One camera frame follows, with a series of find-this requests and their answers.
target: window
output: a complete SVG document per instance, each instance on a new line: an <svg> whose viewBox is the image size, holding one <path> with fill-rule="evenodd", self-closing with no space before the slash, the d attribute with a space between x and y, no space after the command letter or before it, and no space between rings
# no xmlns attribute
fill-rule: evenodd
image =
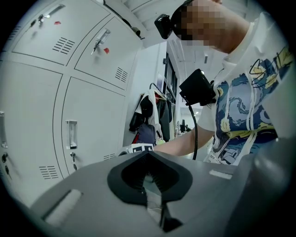
<svg viewBox="0 0 296 237"><path fill-rule="evenodd" d="M166 70L165 70L165 81L163 83L162 92L167 96L167 98L172 102L176 103L176 96L177 96L177 84L178 79L176 77L176 72L173 68L172 62L166 54Z"/></svg>

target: red label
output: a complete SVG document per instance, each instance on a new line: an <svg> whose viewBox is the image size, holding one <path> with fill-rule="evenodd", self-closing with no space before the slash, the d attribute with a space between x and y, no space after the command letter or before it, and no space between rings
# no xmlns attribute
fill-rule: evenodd
<svg viewBox="0 0 296 237"><path fill-rule="evenodd" d="M109 54L109 52L110 52L110 50L108 48L105 48L104 51L106 54Z"/></svg>

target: white t-shirt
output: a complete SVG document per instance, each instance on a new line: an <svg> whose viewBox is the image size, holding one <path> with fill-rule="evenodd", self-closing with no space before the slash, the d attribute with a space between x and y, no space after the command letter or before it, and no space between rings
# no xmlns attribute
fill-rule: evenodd
<svg viewBox="0 0 296 237"><path fill-rule="evenodd" d="M222 64L214 79L216 103L203 107L198 125L215 132L205 161L238 165L277 137L262 101L295 63L277 24L263 12Z"/></svg>

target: black cable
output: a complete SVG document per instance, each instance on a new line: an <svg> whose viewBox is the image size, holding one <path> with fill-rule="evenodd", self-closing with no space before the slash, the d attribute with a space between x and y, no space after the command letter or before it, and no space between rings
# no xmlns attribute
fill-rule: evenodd
<svg viewBox="0 0 296 237"><path fill-rule="evenodd" d="M191 116L193 118L193 122L194 122L194 129L195 129L195 143L194 143L194 154L193 154L193 159L196 159L196 154L197 154L197 123L196 123L196 119L194 116L194 112L191 106L188 106L189 110L191 112Z"/></svg>

